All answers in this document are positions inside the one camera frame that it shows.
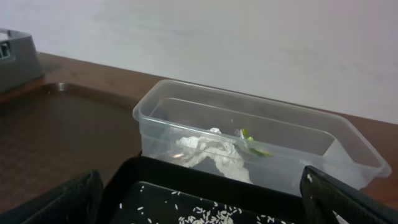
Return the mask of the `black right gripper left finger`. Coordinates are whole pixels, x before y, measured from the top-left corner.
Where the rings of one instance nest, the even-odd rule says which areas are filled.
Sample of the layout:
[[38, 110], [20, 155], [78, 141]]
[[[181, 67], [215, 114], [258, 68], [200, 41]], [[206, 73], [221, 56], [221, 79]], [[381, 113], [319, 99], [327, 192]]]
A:
[[91, 170], [1, 214], [1, 224], [95, 223], [103, 194], [97, 170]]

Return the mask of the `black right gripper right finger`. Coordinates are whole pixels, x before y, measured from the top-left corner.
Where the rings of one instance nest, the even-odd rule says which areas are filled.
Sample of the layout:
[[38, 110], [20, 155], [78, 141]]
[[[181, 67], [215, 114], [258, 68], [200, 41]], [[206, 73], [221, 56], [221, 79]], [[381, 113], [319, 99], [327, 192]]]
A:
[[300, 192], [308, 223], [397, 224], [397, 210], [381, 204], [314, 166], [305, 166]]

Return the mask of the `green snack wrapper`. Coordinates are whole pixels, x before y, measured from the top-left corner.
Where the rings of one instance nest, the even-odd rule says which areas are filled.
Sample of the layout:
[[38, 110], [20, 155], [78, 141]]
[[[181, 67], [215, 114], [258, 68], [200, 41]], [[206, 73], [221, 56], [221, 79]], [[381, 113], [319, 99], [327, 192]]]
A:
[[245, 151], [253, 153], [259, 157], [269, 157], [270, 152], [264, 149], [256, 149], [252, 146], [252, 142], [254, 141], [253, 137], [248, 136], [245, 129], [237, 129], [234, 132], [234, 135], [243, 140], [241, 146]]

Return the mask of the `white tissue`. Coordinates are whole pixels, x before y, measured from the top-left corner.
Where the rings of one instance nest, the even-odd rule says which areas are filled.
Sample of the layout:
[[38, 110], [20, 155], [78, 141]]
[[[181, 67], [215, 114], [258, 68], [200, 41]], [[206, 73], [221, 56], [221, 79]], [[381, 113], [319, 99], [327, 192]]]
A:
[[243, 157], [238, 153], [234, 140], [200, 137], [182, 137], [176, 140], [176, 152], [172, 157], [184, 167], [194, 167], [211, 159], [216, 169], [225, 177], [251, 184], [249, 171], [244, 167]]

